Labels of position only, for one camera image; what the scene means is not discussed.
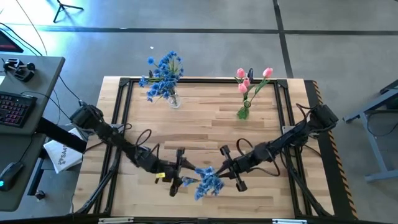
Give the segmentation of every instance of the computer mouse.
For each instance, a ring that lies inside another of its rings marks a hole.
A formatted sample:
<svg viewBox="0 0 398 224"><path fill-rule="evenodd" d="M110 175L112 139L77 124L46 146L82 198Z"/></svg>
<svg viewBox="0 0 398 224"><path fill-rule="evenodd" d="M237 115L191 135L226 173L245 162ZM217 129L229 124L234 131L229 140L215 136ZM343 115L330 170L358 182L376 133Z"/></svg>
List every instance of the computer mouse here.
<svg viewBox="0 0 398 224"><path fill-rule="evenodd" d="M0 174L0 191L8 191L14 186L18 174L24 167L22 162L12 162Z"/></svg>

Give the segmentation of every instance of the gray table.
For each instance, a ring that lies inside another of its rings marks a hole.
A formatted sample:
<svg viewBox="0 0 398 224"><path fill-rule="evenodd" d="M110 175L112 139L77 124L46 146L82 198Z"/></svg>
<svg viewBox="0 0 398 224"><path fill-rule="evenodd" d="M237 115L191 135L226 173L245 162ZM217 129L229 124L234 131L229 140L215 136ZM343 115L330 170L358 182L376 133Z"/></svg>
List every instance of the gray table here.
<svg viewBox="0 0 398 224"><path fill-rule="evenodd" d="M6 75L0 85L0 91L20 94L23 91L34 91L50 97L51 92L57 82L65 59L63 57L36 57L27 55L5 55L0 54L0 58L19 58L25 64L32 62L36 65L35 76L27 83L22 83L12 75ZM2 171L10 162L18 161L23 153L24 168L18 176L15 186L8 192L0 192L0 211L14 211L18 208L25 188L34 170L37 158L42 150L46 134L29 134L36 130L42 120L44 109L48 98L42 95L27 93L37 97L34 110L29 116L23 129L0 125L0 171Z"/></svg>

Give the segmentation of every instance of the blue flower bouquet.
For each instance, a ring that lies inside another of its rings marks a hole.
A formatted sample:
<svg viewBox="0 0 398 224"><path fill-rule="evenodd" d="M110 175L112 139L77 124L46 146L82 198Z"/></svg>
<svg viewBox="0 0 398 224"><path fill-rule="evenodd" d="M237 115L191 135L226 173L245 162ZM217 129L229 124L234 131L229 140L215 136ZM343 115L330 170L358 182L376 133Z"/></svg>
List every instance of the blue flower bouquet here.
<svg viewBox="0 0 398 224"><path fill-rule="evenodd" d="M153 97L159 96L159 99L165 98L171 107L178 108L181 105L181 99L175 87L180 78L183 77L182 59L172 50L158 64L155 63L153 57L149 57L147 62L156 67L154 72L149 70L148 78L142 76L139 81L141 87L151 85L147 92L147 100L153 102Z"/></svg>

